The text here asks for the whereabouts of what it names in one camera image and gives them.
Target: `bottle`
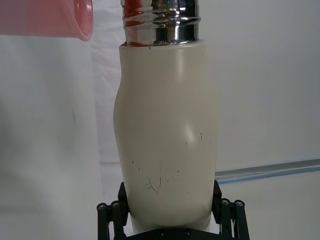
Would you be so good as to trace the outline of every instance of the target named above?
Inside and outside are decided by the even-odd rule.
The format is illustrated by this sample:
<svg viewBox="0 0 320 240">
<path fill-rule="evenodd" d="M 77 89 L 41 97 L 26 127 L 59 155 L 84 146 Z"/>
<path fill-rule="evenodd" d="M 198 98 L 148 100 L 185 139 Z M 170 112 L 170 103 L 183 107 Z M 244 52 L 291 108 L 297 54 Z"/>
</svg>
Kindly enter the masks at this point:
<svg viewBox="0 0 320 240">
<path fill-rule="evenodd" d="M 126 43 L 113 112 L 133 230 L 207 230 L 217 114 L 198 1 L 145 2 L 122 4 Z"/>
</svg>

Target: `white wall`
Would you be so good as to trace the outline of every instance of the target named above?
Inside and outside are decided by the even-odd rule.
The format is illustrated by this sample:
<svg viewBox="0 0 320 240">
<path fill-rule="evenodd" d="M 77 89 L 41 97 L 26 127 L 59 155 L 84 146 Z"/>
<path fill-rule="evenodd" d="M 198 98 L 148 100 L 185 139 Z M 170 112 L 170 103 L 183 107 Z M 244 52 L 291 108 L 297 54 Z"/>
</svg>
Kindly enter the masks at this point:
<svg viewBox="0 0 320 240">
<path fill-rule="evenodd" d="M 118 162 L 112 113 L 124 41 L 118 0 L 95 0 L 99 151 Z M 320 2 L 199 0 L 219 96 L 217 170 L 320 158 Z"/>
<path fill-rule="evenodd" d="M 90 45 L 0 37 L 0 238 L 97 239 Z"/>
</svg>

